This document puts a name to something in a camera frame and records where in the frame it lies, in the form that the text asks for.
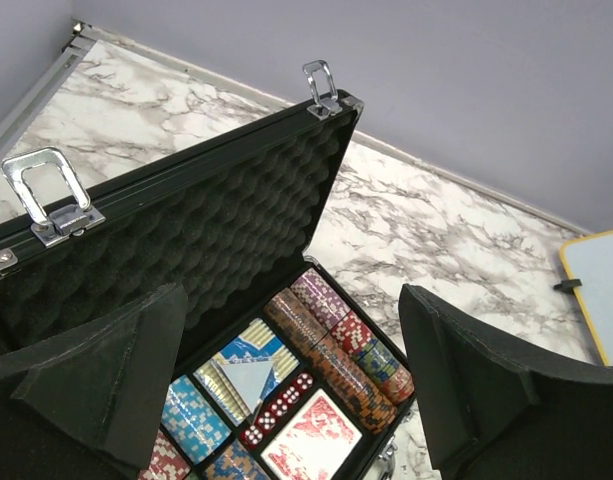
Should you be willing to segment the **red playing card deck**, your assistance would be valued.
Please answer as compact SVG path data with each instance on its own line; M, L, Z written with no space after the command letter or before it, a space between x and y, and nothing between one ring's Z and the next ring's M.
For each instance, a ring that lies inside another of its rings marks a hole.
M362 433L323 389L316 390L262 451L280 479L330 480Z

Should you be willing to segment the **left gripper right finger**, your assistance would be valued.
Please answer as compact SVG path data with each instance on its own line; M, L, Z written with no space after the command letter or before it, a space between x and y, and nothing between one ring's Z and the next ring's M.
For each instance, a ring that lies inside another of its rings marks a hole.
M613 479L613 369L554 353L403 285L399 317L444 479Z

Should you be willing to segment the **clear triangular card cutter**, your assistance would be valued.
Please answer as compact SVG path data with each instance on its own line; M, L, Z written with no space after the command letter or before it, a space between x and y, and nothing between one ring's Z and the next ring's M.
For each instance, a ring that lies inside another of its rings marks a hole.
M218 367L242 400L246 415L252 415L263 400L265 386L273 373L273 361L261 358Z

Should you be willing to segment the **red white poker chip stack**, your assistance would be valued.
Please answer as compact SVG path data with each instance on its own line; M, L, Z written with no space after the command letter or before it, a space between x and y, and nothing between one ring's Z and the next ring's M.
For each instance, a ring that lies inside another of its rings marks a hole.
M191 468L166 436L159 431L155 439L149 467L142 470L139 480L183 480Z

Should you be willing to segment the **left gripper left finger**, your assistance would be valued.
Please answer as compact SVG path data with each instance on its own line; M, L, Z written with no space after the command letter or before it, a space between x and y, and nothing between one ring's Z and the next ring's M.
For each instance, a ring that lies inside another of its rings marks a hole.
M0 479L135 479L148 468L184 330L168 284L0 356Z

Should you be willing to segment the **light blue poker chip stack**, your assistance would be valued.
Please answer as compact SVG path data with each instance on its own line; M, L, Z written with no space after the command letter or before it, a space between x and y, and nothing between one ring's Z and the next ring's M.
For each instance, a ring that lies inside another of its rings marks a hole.
M186 375L169 385L161 422L193 465L208 458L231 435L230 428Z

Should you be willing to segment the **brown poker chip stack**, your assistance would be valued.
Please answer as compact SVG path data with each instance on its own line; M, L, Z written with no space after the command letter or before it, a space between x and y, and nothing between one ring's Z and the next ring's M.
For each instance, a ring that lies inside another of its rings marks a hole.
M307 354L327 334L326 329L289 288L278 292L263 307L263 311L302 354Z

